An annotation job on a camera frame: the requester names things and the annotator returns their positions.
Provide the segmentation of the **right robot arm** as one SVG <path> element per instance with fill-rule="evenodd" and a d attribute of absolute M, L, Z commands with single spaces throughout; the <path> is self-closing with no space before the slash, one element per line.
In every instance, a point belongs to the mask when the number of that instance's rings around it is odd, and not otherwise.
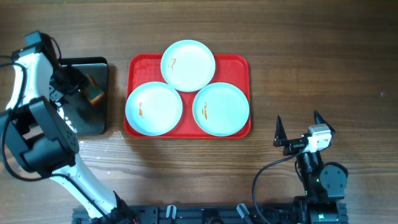
<path fill-rule="evenodd" d="M 348 170 L 337 162 L 323 162 L 321 152 L 331 146 L 336 131 L 314 111 L 315 124 L 301 138 L 288 139 L 277 118 L 273 145 L 283 147 L 284 156 L 295 157 L 295 171 L 303 184 L 304 196 L 292 203 L 278 203 L 267 212 L 272 223 L 348 223 L 345 198 Z"/>

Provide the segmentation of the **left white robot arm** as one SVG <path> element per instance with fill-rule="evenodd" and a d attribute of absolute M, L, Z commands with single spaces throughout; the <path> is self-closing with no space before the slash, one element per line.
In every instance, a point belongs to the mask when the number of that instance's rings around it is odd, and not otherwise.
<path fill-rule="evenodd" d="M 8 56 L 14 89 L 1 114 L 1 159 L 11 152 L 37 180 L 62 185 L 86 209 L 91 223 L 138 223 L 139 217 L 103 185 L 83 162 L 74 131 L 58 109 L 78 95 L 90 112 L 106 93 L 109 68 L 103 57 L 63 58 L 55 39 L 35 31 Z"/>

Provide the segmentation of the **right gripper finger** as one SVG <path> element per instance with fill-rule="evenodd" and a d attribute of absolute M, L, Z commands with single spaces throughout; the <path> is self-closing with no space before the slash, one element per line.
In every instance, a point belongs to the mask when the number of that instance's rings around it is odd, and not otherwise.
<path fill-rule="evenodd" d="M 315 110 L 313 112 L 313 116 L 314 116 L 315 124 L 325 124 L 330 129 L 331 134 L 335 134 L 336 133 L 335 129 L 326 120 L 323 119 L 323 117 L 321 116 L 321 114 L 317 110 Z"/>
<path fill-rule="evenodd" d="M 277 116 L 273 146 L 281 147 L 285 146 L 286 144 L 287 144 L 287 136 L 282 124 L 282 120 L 280 116 Z"/>

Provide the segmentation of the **orange green sponge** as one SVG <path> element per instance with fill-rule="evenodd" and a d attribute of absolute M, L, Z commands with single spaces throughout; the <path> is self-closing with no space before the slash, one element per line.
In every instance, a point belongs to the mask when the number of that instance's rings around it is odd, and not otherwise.
<path fill-rule="evenodd" d="M 91 105 L 95 105 L 104 97 L 104 91 L 99 88 L 99 86 L 90 75 L 86 75 L 86 77 L 88 79 L 88 82 L 81 89 L 81 92 Z"/>

